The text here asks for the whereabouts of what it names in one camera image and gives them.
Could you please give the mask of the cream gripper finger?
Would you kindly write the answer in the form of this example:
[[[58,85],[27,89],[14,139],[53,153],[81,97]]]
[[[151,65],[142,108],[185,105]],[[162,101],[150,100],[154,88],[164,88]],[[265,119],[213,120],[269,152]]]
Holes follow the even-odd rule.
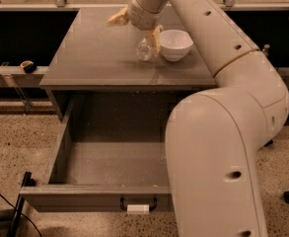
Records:
[[[157,26],[153,30],[151,30],[147,35],[148,41],[151,45],[154,55],[158,55],[161,49],[160,32],[161,26]]]
[[[124,7],[107,20],[108,26],[125,26],[129,22],[128,8]]]

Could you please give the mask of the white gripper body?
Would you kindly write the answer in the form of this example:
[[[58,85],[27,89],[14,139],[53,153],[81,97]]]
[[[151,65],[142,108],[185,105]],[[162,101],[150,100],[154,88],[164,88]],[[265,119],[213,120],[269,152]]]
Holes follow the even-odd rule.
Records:
[[[129,22],[142,31],[154,29],[159,23],[161,12],[162,3],[160,1],[131,0],[127,7]]]

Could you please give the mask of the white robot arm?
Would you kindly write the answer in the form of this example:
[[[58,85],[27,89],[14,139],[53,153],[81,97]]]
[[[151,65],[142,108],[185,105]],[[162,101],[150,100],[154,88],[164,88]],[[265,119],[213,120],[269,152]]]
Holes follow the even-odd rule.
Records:
[[[166,160],[180,237],[267,237],[255,153],[283,127],[289,93],[255,43],[212,0],[131,0],[110,18],[151,30],[172,5],[216,86],[173,109]]]

